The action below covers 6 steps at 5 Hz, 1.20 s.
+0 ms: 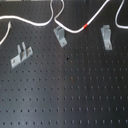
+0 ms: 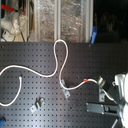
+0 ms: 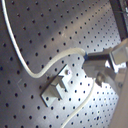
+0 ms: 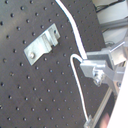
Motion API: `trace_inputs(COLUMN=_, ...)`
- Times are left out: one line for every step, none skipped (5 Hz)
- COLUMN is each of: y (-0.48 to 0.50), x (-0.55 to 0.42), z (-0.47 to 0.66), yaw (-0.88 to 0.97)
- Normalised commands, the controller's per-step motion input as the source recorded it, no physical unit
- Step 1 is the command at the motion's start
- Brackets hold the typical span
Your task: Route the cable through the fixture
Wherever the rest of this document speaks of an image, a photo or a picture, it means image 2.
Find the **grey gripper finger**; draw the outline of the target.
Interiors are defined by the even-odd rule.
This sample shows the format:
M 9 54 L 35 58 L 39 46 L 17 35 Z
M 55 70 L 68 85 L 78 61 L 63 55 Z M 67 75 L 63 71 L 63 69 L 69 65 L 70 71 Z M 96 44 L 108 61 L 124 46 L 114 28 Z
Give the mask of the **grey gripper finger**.
M 108 115 L 118 114 L 118 107 L 116 105 L 108 105 L 104 103 L 87 103 L 86 106 L 88 112 Z
M 103 93 L 107 96 L 109 100 L 114 100 L 110 91 L 110 84 L 105 83 L 104 85 L 100 85 L 100 89 L 103 91 Z

